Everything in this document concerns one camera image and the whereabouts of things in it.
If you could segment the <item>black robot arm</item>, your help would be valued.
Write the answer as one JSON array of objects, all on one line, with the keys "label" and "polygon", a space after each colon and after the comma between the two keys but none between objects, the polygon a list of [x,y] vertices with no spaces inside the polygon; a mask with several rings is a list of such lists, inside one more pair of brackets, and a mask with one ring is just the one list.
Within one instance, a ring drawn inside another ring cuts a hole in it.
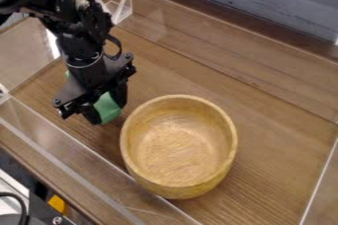
[{"label": "black robot arm", "polygon": [[85,116],[106,124],[122,113],[129,101],[129,79],[137,73],[134,54],[107,53],[107,42],[121,45],[111,35],[113,15],[98,0],[0,0],[0,24],[12,14],[38,19],[57,37],[66,64],[66,83],[53,99],[61,116]]}]

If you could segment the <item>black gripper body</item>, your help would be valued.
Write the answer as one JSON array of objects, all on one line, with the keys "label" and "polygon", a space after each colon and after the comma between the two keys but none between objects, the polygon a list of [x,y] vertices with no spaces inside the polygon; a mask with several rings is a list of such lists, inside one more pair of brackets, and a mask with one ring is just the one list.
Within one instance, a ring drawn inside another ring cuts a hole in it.
[{"label": "black gripper body", "polygon": [[[107,76],[114,75],[126,78],[129,84],[130,77],[137,73],[137,67],[134,66],[133,61],[134,54],[131,52],[122,53],[115,57],[102,53],[95,61],[87,66],[71,66],[70,64],[66,64],[66,66],[67,71],[75,75],[75,78],[81,83],[93,87],[95,84],[99,84]],[[59,96],[62,88],[53,99],[53,104],[57,110],[61,105]]]}]

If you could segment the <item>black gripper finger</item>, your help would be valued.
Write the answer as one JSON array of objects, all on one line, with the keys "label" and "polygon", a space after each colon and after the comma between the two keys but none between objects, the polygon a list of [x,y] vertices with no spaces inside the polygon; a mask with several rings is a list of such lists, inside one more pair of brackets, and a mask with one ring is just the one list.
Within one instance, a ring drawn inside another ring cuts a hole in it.
[{"label": "black gripper finger", "polygon": [[101,114],[94,105],[82,106],[82,115],[93,125],[102,123]]},{"label": "black gripper finger", "polygon": [[121,80],[117,83],[114,92],[113,92],[114,101],[118,104],[119,108],[123,109],[129,102],[129,84],[127,80]]}]

